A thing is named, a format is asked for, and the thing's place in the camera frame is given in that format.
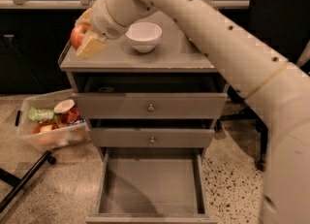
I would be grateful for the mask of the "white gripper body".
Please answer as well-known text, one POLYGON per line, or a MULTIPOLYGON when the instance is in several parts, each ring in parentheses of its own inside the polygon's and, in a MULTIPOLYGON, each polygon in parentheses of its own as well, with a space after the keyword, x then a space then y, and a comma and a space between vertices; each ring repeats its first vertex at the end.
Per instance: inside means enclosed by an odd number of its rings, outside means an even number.
POLYGON ((108 9, 108 0, 95 0, 91 7, 90 23, 96 33, 112 40, 119 38, 127 31, 126 27, 112 18, 108 9))

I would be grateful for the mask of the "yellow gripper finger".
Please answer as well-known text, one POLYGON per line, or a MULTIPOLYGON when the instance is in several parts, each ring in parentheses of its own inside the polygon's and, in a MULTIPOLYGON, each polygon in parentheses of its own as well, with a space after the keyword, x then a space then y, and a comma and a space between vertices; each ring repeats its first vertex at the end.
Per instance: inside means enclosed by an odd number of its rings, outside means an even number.
POLYGON ((91 19, 91 9, 85 10, 82 15, 76 20, 75 25, 79 25, 81 23, 90 23, 91 19))
POLYGON ((105 48, 106 39, 105 36, 98 35, 93 31, 87 31, 77 49, 76 55, 83 59, 94 56, 105 48))

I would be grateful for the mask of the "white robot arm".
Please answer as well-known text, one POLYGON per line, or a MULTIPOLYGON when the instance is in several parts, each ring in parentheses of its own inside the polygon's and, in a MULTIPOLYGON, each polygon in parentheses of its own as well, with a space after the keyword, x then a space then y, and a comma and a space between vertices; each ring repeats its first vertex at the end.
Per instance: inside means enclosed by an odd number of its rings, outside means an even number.
POLYGON ((95 0, 79 18, 116 39, 161 11, 267 125, 262 224, 310 224, 310 77, 202 0, 95 0))

